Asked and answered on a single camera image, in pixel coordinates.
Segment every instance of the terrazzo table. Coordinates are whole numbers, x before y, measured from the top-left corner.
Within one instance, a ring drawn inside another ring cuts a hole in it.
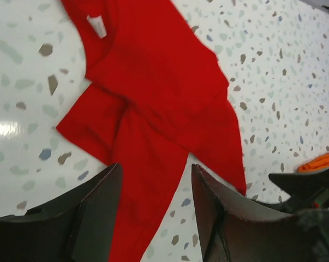
[[[286,199],[268,173],[329,150],[329,15],[297,0],[174,2],[230,79],[248,197]],[[0,0],[0,216],[23,215],[104,169],[54,129],[87,88],[84,73],[82,42],[58,0]],[[191,163],[142,261],[202,260]]]

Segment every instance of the clothing label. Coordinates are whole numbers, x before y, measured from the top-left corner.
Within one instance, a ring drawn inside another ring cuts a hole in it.
[[[103,18],[101,17],[101,15],[99,15],[97,17],[87,16],[87,20],[91,24],[91,26],[94,28],[96,34],[98,34],[98,36],[100,38],[104,38],[105,36],[107,36],[107,31],[106,31],[104,21],[103,21]]]

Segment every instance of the blue speckle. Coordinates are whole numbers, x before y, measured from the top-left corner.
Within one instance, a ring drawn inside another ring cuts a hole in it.
[[[191,204],[191,199],[186,198],[181,204],[181,206],[188,206],[189,204]]]
[[[89,171],[85,171],[82,175],[80,175],[78,177],[78,180],[83,180],[88,174],[89,174]]]
[[[51,149],[50,148],[45,148],[42,150],[42,152],[39,155],[39,158],[41,160],[47,160],[51,157]]]

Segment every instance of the red fabric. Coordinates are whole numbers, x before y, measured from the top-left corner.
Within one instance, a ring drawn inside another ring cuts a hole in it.
[[[123,186],[110,262],[138,262],[179,184],[189,152],[242,194],[237,117],[216,56],[169,0],[62,0],[93,83],[57,130],[110,164]],[[86,17],[102,16],[100,39]]]

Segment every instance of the orange cloth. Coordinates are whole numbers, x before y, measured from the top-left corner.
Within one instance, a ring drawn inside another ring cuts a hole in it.
[[[314,160],[299,166],[298,172],[299,173],[314,172],[314,171],[320,171],[325,168],[329,168],[329,153],[317,157]]]

